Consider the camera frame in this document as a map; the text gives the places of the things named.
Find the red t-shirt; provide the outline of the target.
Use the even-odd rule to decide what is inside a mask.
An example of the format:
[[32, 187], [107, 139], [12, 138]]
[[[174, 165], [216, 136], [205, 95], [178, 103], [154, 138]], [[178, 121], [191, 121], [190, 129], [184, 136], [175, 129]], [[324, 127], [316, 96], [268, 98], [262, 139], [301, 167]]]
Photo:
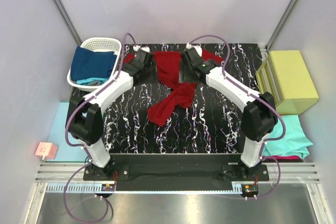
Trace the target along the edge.
[[161, 102], [148, 108], [149, 121], [163, 126], [176, 106], [189, 108], [193, 102], [196, 83], [179, 83], [181, 53], [177, 51], [156, 51], [154, 53], [158, 78], [172, 92]]

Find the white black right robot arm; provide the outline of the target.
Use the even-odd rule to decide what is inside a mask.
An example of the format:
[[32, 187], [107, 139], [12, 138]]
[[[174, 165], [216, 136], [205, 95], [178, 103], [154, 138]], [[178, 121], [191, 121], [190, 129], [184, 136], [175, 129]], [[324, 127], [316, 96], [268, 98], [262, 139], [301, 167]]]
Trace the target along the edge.
[[278, 122], [273, 96], [245, 86], [223, 71], [215, 60], [204, 60], [200, 46], [187, 44], [181, 53], [179, 82], [202, 82], [229, 98], [243, 113], [240, 128], [245, 136], [238, 167], [239, 176], [250, 180], [257, 174], [262, 146]]

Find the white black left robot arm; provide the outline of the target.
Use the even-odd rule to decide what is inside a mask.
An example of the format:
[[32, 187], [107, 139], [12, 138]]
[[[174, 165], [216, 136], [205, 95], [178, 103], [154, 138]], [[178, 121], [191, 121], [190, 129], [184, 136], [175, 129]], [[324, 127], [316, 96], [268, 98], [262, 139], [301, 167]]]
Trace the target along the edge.
[[124, 63], [111, 81], [88, 95], [73, 98], [69, 102], [66, 141], [69, 141], [69, 134], [78, 140], [78, 144], [68, 144], [85, 150], [89, 162], [95, 166], [95, 174], [103, 180], [113, 175], [111, 156], [102, 140], [105, 110], [135, 85], [149, 81], [157, 81], [154, 54], [149, 47], [139, 47], [135, 49], [135, 57]]

